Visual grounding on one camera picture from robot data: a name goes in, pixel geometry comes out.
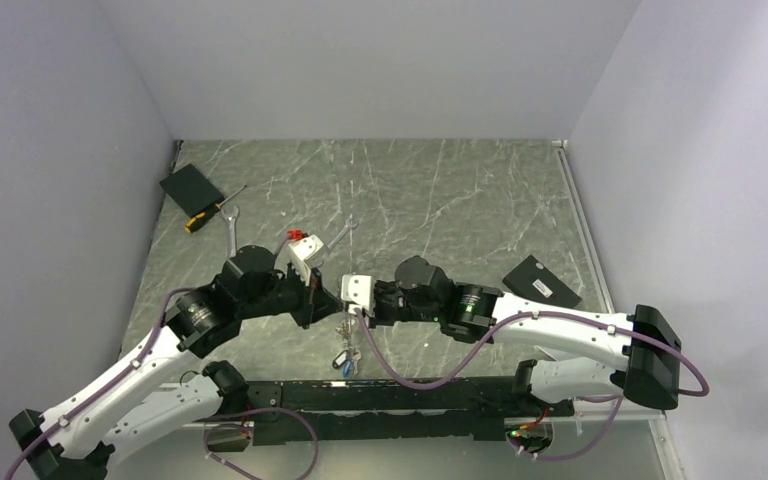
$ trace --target gray marble surface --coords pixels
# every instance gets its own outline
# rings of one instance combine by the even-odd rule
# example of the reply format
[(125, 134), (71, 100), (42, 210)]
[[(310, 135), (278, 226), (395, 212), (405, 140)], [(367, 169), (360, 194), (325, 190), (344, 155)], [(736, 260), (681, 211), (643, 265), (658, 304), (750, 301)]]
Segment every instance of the gray marble surface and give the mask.
[[(328, 242), (351, 213), (360, 226), (322, 267), (336, 293), (345, 273), (391, 280), (396, 266), (422, 255), (450, 278), (502, 288), (502, 277), (529, 254), (600, 309), (558, 160), (549, 141), (328, 140), (187, 141), (176, 168), (196, 165), (222, 191), (249, 188), (240, 208), (238, 246), (273, 248), (289, 228)], [(199, 232), (184, 231), (184, 213), (164, 201), (122, 348), (133, 348), (156, 318), (164, 293), (209, 282), (226, 252), (219, 216)], [(286, 264), (286, 256), (279, 265)], [(289, 315), (247, 320), (238, 338), (205, 361), (227, 359), (251, 380), (337, 379), (334, 331), (342, 315), (310, 330)], [(410, 377), (449, 372), (471, 345), (433, 324), (397, 324), (374, 332), (397, 371)], [(362, 337), (358, 378), (386, 378)], [(464, 376), (512, 375), (519, 361), (541, 358), (530, 346), (491, 345)]]

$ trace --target white wall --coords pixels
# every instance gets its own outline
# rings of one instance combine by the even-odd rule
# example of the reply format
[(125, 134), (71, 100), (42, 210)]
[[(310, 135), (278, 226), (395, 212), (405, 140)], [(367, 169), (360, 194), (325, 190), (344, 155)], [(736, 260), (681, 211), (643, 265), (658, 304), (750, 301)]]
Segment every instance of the white wall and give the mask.
[(768, 2), (642, 2), (570, 144), (619, 307), (711, 382), (670, 415), (689, 478), (768, 478)]
[(0, 0), (0, 478), (10, 418), (115, 359), (171, 155), (94, 0)]
[(566, 138), (640, 0), (102, 0), (172, 135)]

